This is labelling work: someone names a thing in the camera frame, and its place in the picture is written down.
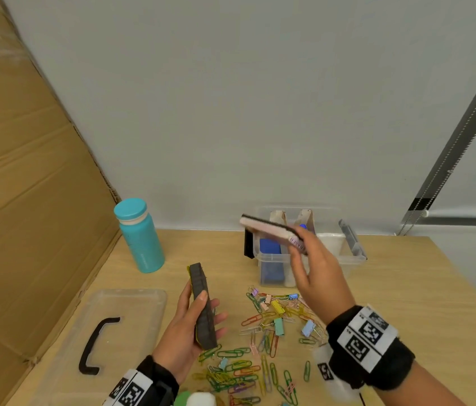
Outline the pink and black board eraser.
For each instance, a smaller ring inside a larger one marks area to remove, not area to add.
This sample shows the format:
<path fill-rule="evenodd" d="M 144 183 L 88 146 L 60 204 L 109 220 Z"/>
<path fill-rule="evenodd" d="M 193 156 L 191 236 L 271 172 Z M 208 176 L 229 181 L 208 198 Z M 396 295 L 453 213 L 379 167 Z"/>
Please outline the pink and black board eraser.
<path fill-rule="evenodd" d="M 252 233 L 259 234 L 267 239 L 271 239 L 280 245 L 293 246 L 302 255 L 308 255 L 304 239 L 294 228 L 290 226 L 253 217 L 247 214 L 241 215 L 239 223 Z"/>

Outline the clear plastic box lid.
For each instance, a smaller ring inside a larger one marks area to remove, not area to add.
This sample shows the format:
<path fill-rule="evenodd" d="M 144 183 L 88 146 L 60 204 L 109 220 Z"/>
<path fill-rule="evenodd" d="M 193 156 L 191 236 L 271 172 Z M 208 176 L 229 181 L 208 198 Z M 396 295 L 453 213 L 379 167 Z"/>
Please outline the clear plastic box lid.
<path fill-rule="evenodd" d="M 153 350 L 167 296 L 160 289 L 105 289 L 92 295 L 64 339 L 29 406 L 102 406 L 124 374 Z M 104 318 L 105 326 L 88 364 L 97 376 L 82 375 L 78 364 L 84 346 Z"/>

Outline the person's right hand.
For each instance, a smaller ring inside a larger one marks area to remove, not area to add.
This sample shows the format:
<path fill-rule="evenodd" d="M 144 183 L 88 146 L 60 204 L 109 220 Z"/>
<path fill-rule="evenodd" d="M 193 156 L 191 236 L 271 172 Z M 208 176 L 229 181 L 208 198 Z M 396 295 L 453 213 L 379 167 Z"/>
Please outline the person's right hand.
<path fill-rule="evenodd" d="M 319 320 L 328 325 L 356 306 L 356 300 L 335 256 L 307 229 L 296 226 L 295 230 L 304 239 L 309 266 L 308 289 L 298 291 Z"/>

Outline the black marker wristband left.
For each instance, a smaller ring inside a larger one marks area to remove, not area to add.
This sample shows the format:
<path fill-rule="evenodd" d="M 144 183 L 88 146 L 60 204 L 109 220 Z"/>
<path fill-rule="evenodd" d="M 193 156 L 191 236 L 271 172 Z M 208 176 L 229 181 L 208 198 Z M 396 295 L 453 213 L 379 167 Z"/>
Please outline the black marker wristband left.
<path fill-rule="evenodd" d="M 124 374 L 102 406 L 173 406 L 178 393 L 174 375 L 149 355 Z"/>

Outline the clear plastic storage box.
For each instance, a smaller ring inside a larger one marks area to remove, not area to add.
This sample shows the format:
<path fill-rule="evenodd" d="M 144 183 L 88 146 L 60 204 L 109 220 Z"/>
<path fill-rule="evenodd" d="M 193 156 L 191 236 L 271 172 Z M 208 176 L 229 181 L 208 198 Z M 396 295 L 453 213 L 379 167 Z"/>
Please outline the clear plastic storage box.
<path fill-rule="evenodd" d="M 287 223 L 289 226 L 294 225 L 301 209 L 312 209 L 315 221 L 316 236 L 323 245 L 338 260 L 343 274 L 348 276 L 349 273 L 357 266 L 365 263 L 366 260 L 352 256 L 347 241 L 338 225 L 340 219 L 344 219 L 340 210 L 334 207 L 305 207 L 305 206 L 289 206 L 289 205 L 271 205 L 256 207 L 252 211 L 254 217 L 269 220 L 269 214 L 272 210 L 283 210 L 286 213 Z M 295 287 L 295 279 L 290 267 L 290 255 L 286 246 L 281 245 L 280 255 L 268 255 L 260 253 L 260 239 L 265 239 L 259 234 L 254 234 L 254 254 L 260 270 L 260 261 L 278 261 L 284 266 L 285 281 L 283 287 Z"/>

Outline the brown cardboard panel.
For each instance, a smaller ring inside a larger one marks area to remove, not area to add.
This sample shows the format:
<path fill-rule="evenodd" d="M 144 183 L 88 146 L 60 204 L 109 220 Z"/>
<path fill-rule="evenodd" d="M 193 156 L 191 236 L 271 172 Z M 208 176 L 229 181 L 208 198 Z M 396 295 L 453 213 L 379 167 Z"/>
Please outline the brown cardboard panel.
<path fill-rule="evenodd" d="M 115 199 L 0 3 L 0 406 L 118 238 Z"/>

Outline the blue block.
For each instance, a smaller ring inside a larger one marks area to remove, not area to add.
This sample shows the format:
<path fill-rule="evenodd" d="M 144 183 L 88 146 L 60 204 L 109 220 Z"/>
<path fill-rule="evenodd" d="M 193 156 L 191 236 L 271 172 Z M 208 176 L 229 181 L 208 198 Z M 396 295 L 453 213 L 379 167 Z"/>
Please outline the blue block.
<path fill-rule="evenodd" d="M 260 239 L 260 253 L 280 255 L 281 245 L 271 239 Z M 284 266 L 278 261 L 260 261 L 260 283 L 264 286 L 283 286 L 285 281 Z"/>

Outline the black marker wristband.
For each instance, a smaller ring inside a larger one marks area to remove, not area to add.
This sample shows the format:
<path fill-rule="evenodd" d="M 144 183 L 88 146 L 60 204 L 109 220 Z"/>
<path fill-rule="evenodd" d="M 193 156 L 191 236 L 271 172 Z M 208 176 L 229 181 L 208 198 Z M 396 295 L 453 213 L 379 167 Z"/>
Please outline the black marker wristband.
<path fill-rule="evenodd" d="M 326 331 L 333 351 L 328 366 L 353 390 L 397 389 L 415 361 L 398 330 L 370 305 L 351 307 L 334 318 Z"/>
<path fill-rule="evenodd" d="M 124 374 L 102 406 L 173 406 L 178 393 L 174 375 L 149 355 Z"/>

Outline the person's right forearm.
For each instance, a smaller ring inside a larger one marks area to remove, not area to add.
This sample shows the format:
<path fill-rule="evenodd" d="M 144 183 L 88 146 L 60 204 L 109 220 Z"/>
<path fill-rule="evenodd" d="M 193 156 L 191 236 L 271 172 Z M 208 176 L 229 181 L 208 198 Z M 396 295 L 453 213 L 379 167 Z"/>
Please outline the person's right forearm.
<path fill-rule="evenodd" d="M 397 388 L 374 391 L 384 406 L 467 406 L 417 361 Z"/>

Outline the person's left hand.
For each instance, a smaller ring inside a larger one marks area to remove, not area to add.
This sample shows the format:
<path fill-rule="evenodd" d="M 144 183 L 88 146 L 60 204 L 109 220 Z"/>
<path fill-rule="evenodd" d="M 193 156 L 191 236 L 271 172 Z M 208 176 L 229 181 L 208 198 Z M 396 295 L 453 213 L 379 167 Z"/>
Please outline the person's left hand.
<path fill-rule="evenodd" d="M 192 366 L 203 349 L 196 341 L 196 322 L 191 322 L 192 286 L 187 281 L 177 302 L 176 312 L 168 324 L 160 341 L 154 348 L 152 356 L 155 362 L 169 370 L 182 385 Z M 206 306 L 211 309 L 220 305 L 220 300 L 209 300 Z"/>

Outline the white bottle cap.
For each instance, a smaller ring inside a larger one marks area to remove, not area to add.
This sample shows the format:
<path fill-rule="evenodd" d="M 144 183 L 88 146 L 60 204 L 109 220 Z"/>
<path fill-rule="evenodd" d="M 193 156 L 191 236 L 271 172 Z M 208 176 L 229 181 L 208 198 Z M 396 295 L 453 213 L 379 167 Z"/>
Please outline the white bottle cap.
<path fill-rule="evenodd" d="M 216 397 L 209 392 L 194 392 L 187 398 L 186 406 L 217 406 Z"/>

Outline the grey box latch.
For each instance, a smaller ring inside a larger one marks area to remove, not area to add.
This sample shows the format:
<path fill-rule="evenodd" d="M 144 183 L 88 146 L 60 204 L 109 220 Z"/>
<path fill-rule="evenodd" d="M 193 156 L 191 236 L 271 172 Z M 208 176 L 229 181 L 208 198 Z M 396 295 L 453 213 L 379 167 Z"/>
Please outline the grey box latch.
<path fill-rule="evenodd" d="M 338 225 L 347 241 L 352 256 L 367 260 L 367 254 L 350 224 L 348 224 L 344 219 L 340 219 Z"/>

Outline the black marker wristband right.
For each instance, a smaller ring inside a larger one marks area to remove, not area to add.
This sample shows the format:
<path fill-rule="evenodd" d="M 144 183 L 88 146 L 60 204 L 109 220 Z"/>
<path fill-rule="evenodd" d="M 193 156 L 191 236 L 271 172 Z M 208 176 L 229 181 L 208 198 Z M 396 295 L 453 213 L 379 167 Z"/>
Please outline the black marker wristband right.
<path fill-rule="evenodd" d="M 351 307 L 334 318 L 326 331 L 333 351 L 328 366 L 353 390 L 397 389 L 415 361 L 398 330 L 370 305 Z"/>

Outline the pile of colourful paper clips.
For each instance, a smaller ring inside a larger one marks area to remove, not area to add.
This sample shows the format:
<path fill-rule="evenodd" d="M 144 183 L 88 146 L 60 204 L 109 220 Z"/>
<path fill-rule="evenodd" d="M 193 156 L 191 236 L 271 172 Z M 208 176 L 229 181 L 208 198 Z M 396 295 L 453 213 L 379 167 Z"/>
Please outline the pile of colourful paper clips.
<path fill-rule="evenodd" d="M 229 315 L 223 324 L 228 334 L 199 356 L 187 381 L 190 389 L 211 392 L 217 406 L 313 406 L 321 389 L 315 386 L 312 352 L 326 342 L 326 334 L 301 295 L 296 301 L 288 299 L 294 293 L 251 286 L 230 300 L 222 299 L 220 308 Z M 284 316 L 264 303 L 266 294 L 285 307 Z M 284 325 L 280 337 L 274 332 L 277 317 Z M 316 327 L 306 338 L 301 329 L 308 319 Z"/>

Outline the teal water bottle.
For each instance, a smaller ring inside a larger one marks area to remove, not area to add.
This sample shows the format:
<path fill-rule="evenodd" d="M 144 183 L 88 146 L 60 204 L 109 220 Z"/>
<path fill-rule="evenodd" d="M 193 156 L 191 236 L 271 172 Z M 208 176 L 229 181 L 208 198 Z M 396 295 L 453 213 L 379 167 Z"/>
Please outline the teal water bottle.
<path fill-rule="evenodd" d="M 158 271 L 165 256 L 146 202 L 141 198 L 124 199 L 114 207 L 114 215 L 139 271 Z"/>

